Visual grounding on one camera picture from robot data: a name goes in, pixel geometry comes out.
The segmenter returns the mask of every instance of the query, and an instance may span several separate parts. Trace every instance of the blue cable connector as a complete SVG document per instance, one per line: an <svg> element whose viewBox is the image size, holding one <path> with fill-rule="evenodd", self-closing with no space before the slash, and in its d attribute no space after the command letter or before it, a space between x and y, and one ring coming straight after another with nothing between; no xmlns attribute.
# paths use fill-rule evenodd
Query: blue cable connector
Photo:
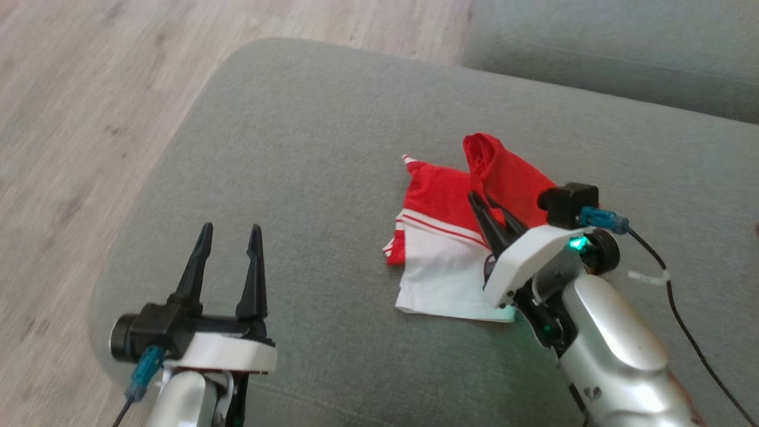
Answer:
<svg viewBox="0 0 759 427"><path fill-rule="evenodd" d="M610 210L586 206L580 210L580 224L608 229L614 234L627 234L630 220Z"/></svg>
<svg viewBox="0 0 759 427"><path fill-rule="evenodd" d="M150 380L163 365L163 358L163 349L160 346L149 346L145 350L140 361L137 362L137 367L134 368L129 387L124 392L128 400L139 402L145 397Z"/></svg>

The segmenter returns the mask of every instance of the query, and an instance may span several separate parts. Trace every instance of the striped trim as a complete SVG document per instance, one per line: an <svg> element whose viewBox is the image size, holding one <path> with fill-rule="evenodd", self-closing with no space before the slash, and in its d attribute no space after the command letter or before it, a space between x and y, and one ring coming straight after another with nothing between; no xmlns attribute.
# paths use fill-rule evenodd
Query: striped trim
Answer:
<svg viewBox="0 0 759 427"><path fill-rule="evenodd" d="M473 232L470 229L465 229L464 227L454 226L453 224L444 223L441 220L436 220L435 218L427 216L423 213L419 213L415 210L411 210L411 209L401 210L401 213L400 215L398 215L398 218L404 223L407 223L412 226L416 226L417 228L425 229L429 232L444 234L446 236L451 236L455 239L463 240L465 242L470 242L470 243L477 243L478 245L487 247L485 243L483 242L482 237L480 236L479 233Z"/></svg>

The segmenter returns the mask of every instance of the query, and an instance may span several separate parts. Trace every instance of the wooden floor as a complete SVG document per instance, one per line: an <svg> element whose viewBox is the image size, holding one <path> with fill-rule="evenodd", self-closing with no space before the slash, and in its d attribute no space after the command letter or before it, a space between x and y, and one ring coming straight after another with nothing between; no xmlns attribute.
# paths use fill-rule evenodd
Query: wooden floor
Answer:
<svg viewBox="0 0 759 427"><path fill-rule="evenodd" d="M90 291L227 56L287 36L453 64L470 3L0 0L0 425L111 425L122 390L90 354Z"/></svg>

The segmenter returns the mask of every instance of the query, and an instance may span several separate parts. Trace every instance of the gray upholstered surface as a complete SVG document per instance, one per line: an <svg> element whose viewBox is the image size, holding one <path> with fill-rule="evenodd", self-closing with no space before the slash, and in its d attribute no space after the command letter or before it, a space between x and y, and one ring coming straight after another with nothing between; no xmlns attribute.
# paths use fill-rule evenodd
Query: gray upholstered surface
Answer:
<svg viewBox="0 0 759 427"><path fill-rule="evenodd" d="M406 315L381 248L408 184L401 155L465 167L476 131L557 182L592 182L668 261L704 352L747 408L759 335L759 127L598 93L319 43L264 40L213 76L150 178L93 293L90 333L163 301L201 224L216 225L207 313L231 314L250 226L263 226L279 367L256 379L249 425L579 425L526 324ZM698 365L627 239L614 284L669 348L707 421L740 425Z"/></svg>
<svg viewBox="0 0 759 427"><path fill-rule="evenodd" d="M759 3L476 0L463 65L759 123Z"/></svg>

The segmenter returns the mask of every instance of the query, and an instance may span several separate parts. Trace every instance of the red and white cloth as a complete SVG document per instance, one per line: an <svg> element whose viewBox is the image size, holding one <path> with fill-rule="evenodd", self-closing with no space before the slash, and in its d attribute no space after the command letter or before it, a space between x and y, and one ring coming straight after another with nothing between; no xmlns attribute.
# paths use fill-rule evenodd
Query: red and white cloth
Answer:
<svg viewBox="0 0 759 427"><path fill-rule="evenodd" d="M490 250L469 204L469 191L490 197L526 226L546 223L538 195L555 186L532 165L488 134L464 138L469 173L403 156L411 182L387 263L404 265L395 307L407 313L484 321L514 320L514 310L493 308L482 292ZM499 210L493 216L503 222Z"/></svg>

